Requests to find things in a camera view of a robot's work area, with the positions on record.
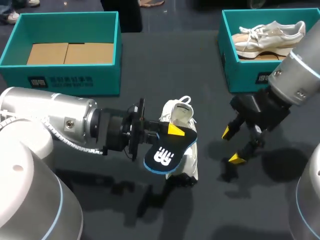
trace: gray table surface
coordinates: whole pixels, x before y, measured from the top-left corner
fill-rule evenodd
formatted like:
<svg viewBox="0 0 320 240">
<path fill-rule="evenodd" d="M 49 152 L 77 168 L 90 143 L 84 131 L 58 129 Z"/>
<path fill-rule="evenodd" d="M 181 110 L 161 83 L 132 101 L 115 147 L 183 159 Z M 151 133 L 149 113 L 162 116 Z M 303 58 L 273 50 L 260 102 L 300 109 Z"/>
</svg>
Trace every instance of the gray table surface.
<svg viewBox="0 0 320 240">
<path fill-rule="evenodd" d="M 191 96 L 199 182 L 173 191 L 163 208 L 150 207 L 138 218 L 148 186 L 156 195 L 165 183 L 163 176 L 143 167 L 148 145 L 142 145 L 138 160 L 131 162 L 123 152 L 95 156 L 56 142 L 58 168 L 114 179 L 112 185 L 73 183 L 84 213 L 84 240 L 291 239 L 288 202 L 319 141 L 320 98 L 292 108 L 292 114 L 267 136 L 265 149 L 239 169 L 237 182 L 219 181 L 220 160 L 244 145 L 248 131 L 243 129 L 230 142 L 221 139 L 235 113 L 229 105 L 232 96 L 216 35 L 214 31 L 123 34 L 121 96 L 97 98 L 99 107 L 126 110 L 145 97 L 145 117 L 156 120 L 168 100 Z M 119 189 L 126 182 L 134 188 L 121 195 Z"/>
</svg>

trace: white cable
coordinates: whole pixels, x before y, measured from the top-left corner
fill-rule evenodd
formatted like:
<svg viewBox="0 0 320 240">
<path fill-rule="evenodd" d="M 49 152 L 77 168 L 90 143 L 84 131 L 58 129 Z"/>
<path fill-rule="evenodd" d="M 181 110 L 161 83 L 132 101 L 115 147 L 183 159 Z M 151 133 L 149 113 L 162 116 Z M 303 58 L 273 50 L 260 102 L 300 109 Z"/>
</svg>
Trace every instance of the white cable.
<svg viewBox="0 0 320 240">
<path fill-rule="evenodd" d="M 9 125 L 10 123 L 14 122 L 15 120 L 17 120 L 17 118 L 14 116 L 11 116 L 8 119 L 0 122 L 0 130 L 3 129 L 5 126 Z"/>
<path fill-rule="evenodd" d="M 56 136 L 61 142 L 63 142 L 64 144 L 68 145 L 69 147 L 76 149 L 78 151 L 81 152 L 85 152 L 85 153 L 90 153 L 90 154 L 99 154 L 102 155 L 103 152 L 100 151 L 99 149 L 92 149 L 92 148 L 86 148 L 86 147 L 82 147 L 79 146 L 77 144 L 74 144 L 73 142 L 69 141 L 68 139 L 66 139 L 64 136 L 62 136 L 49 122 L 49 118 L 48 117 L 44 117 L 42 119 L 40 119 L 39 117 L 35 117 L 35 116 L 22 116 L 16 113 L 12 113 L 12 112 L 7 112 L 7 111 L 0 111 L 0 115 L 6 115 L 6 116 L 11 116 L 10 118 L 8 118 L 6 123 L 3 124 L 2 126 L 2 122 L 0 123 L 0 125 L 3 128 L 6 125 L 12 123 L 13 121 L 15 121 L 17 118 L 22 118 L 22 119 L 27 119 L 30 121 L 40 121 L 43 125 L 45 125 L 47 127 L 47 129 L 54 135 Z"/>
</svg>

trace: shoe on floor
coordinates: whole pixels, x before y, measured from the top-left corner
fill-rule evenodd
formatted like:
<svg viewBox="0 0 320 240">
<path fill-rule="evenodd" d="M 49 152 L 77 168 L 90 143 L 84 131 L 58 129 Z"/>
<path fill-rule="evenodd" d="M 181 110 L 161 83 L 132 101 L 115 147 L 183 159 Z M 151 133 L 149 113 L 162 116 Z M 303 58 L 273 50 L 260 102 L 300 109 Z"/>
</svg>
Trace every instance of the shoe on floor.
<svg viewBox="0 0 320 240">
<path fill-rule="evenodd" d="M 10 13 L 8 15 L 8 17 L 6 18 L 5 22 L 7 24 L 16 24 L 16 22 L 18 21 L 18 18 L 19 18 L 19 14 L 16 13 L 16 11 L 13 11 L 12 13 Z"/>
<path fill-rule="evenodd" d="M 306 34 L 306 24 L 303 21 L 292 25 L 281 25 L 273 21 L 251 29 L 239 29 L 241 33 L 233 35 L 232 40 L 236 53 L 247 59 L 255 59 L 264 52 L 287 56 Z"/>
<path fill-rule="evenodd" d="M 40 0 L 28 0 L 28 6 L 30 8 L 36 8 L 40 6 Z"/>
<path fill-rule="evenodd" d="M 161 122 L 170 122 L 176 126 L 187 127 L 194 131 L 196 130 L 195 123 L 193 119 L 194 109 L 189 104 L 191 102 L 191 97 L 183 96 L 179 100 L 169 100 L 163 107 L 161 117 L 159 120 Z M 198 181 L 198 149 L 197 143 L 194 143 L 189 147 L 182 158 L 180 165 L 173 173 L 169 173 L 165 176 L 168 179 L 170 176 L 180 176 L 187 175 L 190 179 L 195 181 L 189 181 L 188 183 L 195 183 Z"/>
</svg>

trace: shoe box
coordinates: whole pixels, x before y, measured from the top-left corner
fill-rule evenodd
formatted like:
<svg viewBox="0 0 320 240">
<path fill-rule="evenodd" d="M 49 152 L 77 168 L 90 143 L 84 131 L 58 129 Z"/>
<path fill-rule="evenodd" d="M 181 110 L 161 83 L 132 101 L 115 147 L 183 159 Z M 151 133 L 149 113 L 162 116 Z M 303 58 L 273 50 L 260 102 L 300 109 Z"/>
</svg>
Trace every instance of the shoe box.
<svg viewBox="0 0 320 240">
<path fill-rule="evenodd" d="M 23 13 L 0 59 L 8 87 L 117 96 L 122 38 L 117 12 Z"/>
<path fill-rule="evenodd" d="M 239 27 L 251 29 L 273 21 L 282 25 L 304 21 L 308 32 L 319 19 L 318 8 L 223 10 L 217 43 L 229 92 L 254 93 L 267 87 L 268 76 L 284 59 L 272 53 L 240 59 L 232 40 L 232 35 L 240 33 Z"/>
</svg>

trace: teal box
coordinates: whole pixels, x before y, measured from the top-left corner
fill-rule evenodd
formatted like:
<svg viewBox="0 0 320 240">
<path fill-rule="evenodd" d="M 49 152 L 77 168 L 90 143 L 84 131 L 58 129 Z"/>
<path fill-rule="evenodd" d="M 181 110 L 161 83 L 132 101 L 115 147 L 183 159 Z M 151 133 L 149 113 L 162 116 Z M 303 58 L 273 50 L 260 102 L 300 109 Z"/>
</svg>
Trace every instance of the teal box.
<svg viewBox="0 0 320 240">
<path fill-rule="evenodd" d="M 273 21 L 291 25 L 304 21 L 306 31 L 320 19 L 318 8 L 223 10 L 218 33 L 218 47 L 228 89 L 231 93 L 253 93 L 268 85 L 268 76 L 281 60 L 240 61 L 232 35 Z"/>
<path fill-rule="evenodd" d="M 112 43 L 112 63 L 27 65 L 33 44 L 43 43 Z M 24 13 L 1 56 L 0 74 L 8 87 L 114 96 L 120 94 L 121 55 L 118 12 Z"/>
</svg>

